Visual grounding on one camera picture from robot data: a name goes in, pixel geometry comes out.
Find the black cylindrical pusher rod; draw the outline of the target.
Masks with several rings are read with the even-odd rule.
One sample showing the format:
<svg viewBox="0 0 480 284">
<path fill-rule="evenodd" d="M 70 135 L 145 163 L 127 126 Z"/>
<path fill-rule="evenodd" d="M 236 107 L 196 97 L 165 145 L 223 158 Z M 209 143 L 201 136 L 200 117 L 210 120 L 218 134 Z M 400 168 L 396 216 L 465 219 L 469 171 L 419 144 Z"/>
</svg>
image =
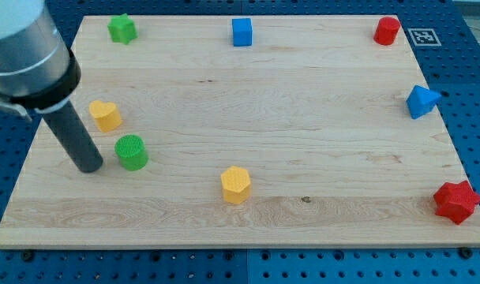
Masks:
<svg viewBox="0 0 480 284">
<path fill-rule="evenodd" d="M 103 157 L 71 102 L 43 114 L 43 120 L 79 171 L 92 173 L 103 165 Z"/>
</svg>

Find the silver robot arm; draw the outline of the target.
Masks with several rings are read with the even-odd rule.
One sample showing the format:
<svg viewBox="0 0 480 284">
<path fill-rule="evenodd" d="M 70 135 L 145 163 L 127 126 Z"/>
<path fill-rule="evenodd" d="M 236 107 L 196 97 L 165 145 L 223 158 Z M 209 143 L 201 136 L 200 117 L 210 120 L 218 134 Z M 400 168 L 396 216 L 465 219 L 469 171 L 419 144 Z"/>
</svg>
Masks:
<svg viewBox="0 0 480 284">
<path fill-rule="evenodd" d="M 42 115 L 78 170 L 103 164 L 72 103 L 80 65 L 44 0 L 0 0 L 0 110 L 27 121 Z"/>
</svg>

